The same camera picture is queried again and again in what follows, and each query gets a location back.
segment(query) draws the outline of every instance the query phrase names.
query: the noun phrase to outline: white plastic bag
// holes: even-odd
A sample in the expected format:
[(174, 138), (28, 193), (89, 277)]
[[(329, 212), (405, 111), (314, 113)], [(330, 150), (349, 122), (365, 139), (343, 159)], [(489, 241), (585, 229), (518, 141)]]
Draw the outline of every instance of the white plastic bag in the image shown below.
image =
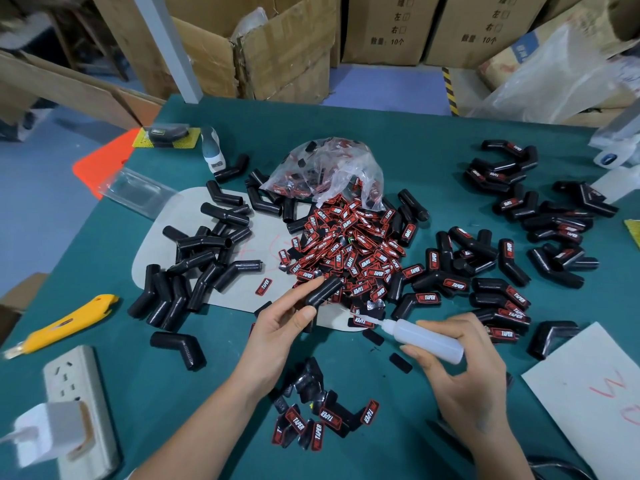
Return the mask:
[(238, 22), (236, 30), (234, 30), (233, 35), (231, 35), (231, 42), (235, 42), (239, 37), (247, 35), (247, 33), (263, 26), (268, 21), (269, 17), (267, 17), (267, 12), (259, 6), (248, 15), (244, 15), (242, 20)]
[(617, 84), (604, 56), (565, 23), (469, 116), (558, 124), (615, 94)]
[(316, 139), (293, 149), (260, 187), (289, 198), (314, 196), (318, 207), (343, 193), (364, 209), (384, 210), (384, 179), (369, 147), (345, 138)]

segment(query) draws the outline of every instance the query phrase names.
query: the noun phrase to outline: white paper sheet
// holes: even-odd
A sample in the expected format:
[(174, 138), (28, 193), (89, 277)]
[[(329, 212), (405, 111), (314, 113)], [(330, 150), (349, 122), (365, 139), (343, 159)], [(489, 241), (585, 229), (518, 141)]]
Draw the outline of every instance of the white paper sheet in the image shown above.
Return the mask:
[(640, 478), (640, 367), (599, 323), (522, 378), (599, 480)]
[[(245, 202), (249, 202), (249, 197), (245, 193), (226, 190), (225, 193), (242, 196)], [(170, 225), (185, 234), (194, 235), (200, 226), (212, 228), (216, 224), (217, 219), (201, 213), (200, 206), (203, 202), (212, 203), (207, 188), (194, 187), (178, 193), (162, 209), (133, 259), (131, 276), (138, 288), (144, 288), (145, 269), (148, 264), (159, 264), (166, 269), (175, 263), (175, 243), (162, 234), (165, 226)], [(309, 207), (309, 204), (298, 204), (298, 217), (307, 215)], [(214, 290), (207, 303), (253, 312), (267, 301), (276, 301), (295, 284), (294, 275), (278, 269), (280, 263), (278, 251), (290, 249), (293, 237), (287, 231), (287, 226), (282, 219), (254, 212), (249, 227), (253, 231), (252, 236), (236, 246), (232, 260), (260, 259), (264, 263), (262, 272), (241, 274), (222, 293)], [(200, 272), (195, 269), (190, 273), (188, 277), (193, 286)], [(255, 291), (265, 278), (271, 278), (273, 282), (263, 296), (258, 296)], [(317, 324), (334, 330), (363, 330), (348, 327), (348, 319), (349, 311), (344, 306), (330, 303), (320, 307)]]

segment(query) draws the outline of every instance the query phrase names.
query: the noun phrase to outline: open cardboard box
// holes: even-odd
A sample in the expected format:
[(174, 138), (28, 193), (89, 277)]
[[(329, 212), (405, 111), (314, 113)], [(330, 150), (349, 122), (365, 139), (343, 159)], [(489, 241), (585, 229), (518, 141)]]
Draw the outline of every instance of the open cardboard box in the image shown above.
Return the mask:
[(34, 273), (0, 298), (0, 346), (11, 334), (48, 276), (47, 273)]
[[(316, 103), (329, 94), (336, 0), (164, 0), (204, 94)], [(258, 7), (268, 23), (236, 42)]]

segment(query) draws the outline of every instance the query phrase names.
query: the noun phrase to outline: yellow utility knife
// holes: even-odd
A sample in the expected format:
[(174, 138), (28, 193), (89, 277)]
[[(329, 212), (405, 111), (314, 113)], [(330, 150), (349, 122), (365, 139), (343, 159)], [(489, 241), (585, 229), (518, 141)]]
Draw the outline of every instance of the yellow utility knife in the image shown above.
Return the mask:
[(54, 342), (100, 322), (111, 313), (109, 307), (116, 303), (117, 300), (118, 297), (113, 294), (96, 296), (75, 312), (68, 314), (51, 325), (30, 333), (25, 341), (20, 342), (15, 347), (11, 347), (9, 350), (5, 350), (4, 358), (12, 359), (18, 357), (18, 355), (36, 352), (36, 350), (43, 349)]

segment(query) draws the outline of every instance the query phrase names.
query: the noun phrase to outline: yellow and black striped pole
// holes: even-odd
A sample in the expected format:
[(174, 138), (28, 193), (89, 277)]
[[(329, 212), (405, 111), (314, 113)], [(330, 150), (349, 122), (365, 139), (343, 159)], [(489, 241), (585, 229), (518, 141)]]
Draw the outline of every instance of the yellow and black striped pole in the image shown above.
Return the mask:
[(442, 75), (444, 76), (444, 87), (447, 90), (447, 97), (449, 98), (449, 107), (451, 108), (452, 116), (460, 116), (458, 111), (458, 104), (456, 103), (456, 95), (453, 92), (453, 84), (451, 83), (451, 74), (446, 67), (442, 68)]

